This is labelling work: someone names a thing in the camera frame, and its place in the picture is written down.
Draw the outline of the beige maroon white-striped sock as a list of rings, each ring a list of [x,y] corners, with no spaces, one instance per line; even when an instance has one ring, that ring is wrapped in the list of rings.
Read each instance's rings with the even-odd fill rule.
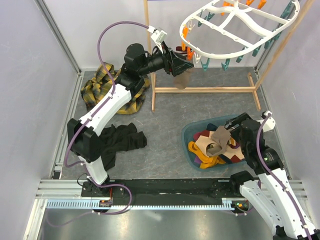
[[[194,68],[190,68],[190,69],[186,70],[185,72],[183,72],[182,74],[175,76],[173,78],[174,87],[179,90],[185,89],[190,82],[190,78],[191,78],[193,71],[194,71]]]
[[[231,133],[224,126],[219,126],[210,137],[211,142],[206,147],[207,155],[213,157],[224,154],[230,138]]]

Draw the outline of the maroon beige striped sock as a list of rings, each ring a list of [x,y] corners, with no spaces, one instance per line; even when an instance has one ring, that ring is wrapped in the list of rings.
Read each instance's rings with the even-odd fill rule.
[[[233,138],[228,141],[225,152],[220,154],[219,158],[229,165],[240,163],[245,159],[240,144]]]
[[[208,156],[207,154],[207,147],[210,146],[214,141],[210,137],[206,136],[199,136],[199,138],[196,140],[195,144],[197,147],[201,150],[201,152],[205,155]]]
[[[203,130],[203,131],[195,133],[193,135],[193,140],[197,141],[200,136],[209,137],[210,136],[210,131],[209,130]]]

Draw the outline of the navy blue sock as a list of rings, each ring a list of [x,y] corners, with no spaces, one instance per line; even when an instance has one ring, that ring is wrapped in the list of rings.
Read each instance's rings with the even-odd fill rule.
[[[218,129],[218,127],[216,125],[212,124],[212,123],[209,123],[206,126],[206,130],[207,131],[215,132],[217,129]]]

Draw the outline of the mustard yellow sock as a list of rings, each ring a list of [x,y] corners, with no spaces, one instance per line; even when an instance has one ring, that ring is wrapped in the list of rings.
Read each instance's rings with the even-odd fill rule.
[[[208,162],[208,157],[201,151],[201,149],[196,145],[194,141],[190,141],[188,143],[188,150],[194,153],[200,159],[201,162]]]
[[[224,165],[226,162],[220,156],[200,156],[199,157],[201,164],[199,166],[200,169],[208,169],[212,168],[216,165]]]

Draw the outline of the white oval clip hanger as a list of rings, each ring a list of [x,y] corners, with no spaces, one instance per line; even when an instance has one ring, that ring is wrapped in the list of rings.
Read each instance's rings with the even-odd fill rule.
[[[187,16],[179,27],[187,59],[207,70],[217,62],[223,70],[267,50],[300,13],[298,0],[280,0],[280,10],[265,0],[211,0]]]

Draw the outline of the maroon purple striped sock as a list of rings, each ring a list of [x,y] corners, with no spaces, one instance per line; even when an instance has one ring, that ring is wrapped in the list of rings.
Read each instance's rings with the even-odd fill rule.
[[[200,160],[200,158],[198,156],[195,157],[194,162],[199,165],[202,163],[202,161]]]

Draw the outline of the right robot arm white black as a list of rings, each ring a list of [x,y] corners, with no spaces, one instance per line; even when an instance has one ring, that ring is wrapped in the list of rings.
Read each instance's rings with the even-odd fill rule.
[[[295,196],[280,156],[265,144],[264,133],[273,130],[276,121],[270,111],[263,112],[261,117],[254,120],[242,113],[224,126],[258,177],[255,181],[248,171],[235,173],[230,177],[229,191],[249,201],[268,225],[274,240],[318,240],[320,230]]]

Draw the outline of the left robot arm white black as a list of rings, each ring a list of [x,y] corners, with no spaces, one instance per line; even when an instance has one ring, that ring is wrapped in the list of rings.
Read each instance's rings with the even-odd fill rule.
[[[102,157],[105,143],[101,133],[111,118],[142,89],[145,77],[164,70],[173,77],[191,70],[194,64],[186,56],[174,51],[165,43],[149,53],[140,43],[126,49],[124,64],[115,79],[115,85],[99,103],[79,120],[67,123],[68,149],[79,157],[93,183],[92,191],[99,197],[110,191],[107,181],[107,161]]]

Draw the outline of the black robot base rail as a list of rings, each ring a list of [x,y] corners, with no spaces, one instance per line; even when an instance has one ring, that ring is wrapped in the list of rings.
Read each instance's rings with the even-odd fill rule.
[[[240,199],[243,196],[228,178],[175,178],[175,179],[115,179],[109,182],[120,184],[99,188],[85,181],[81,196],[91,198],[111,197],[116,204],[212,204],[219,205],[223,198]]]

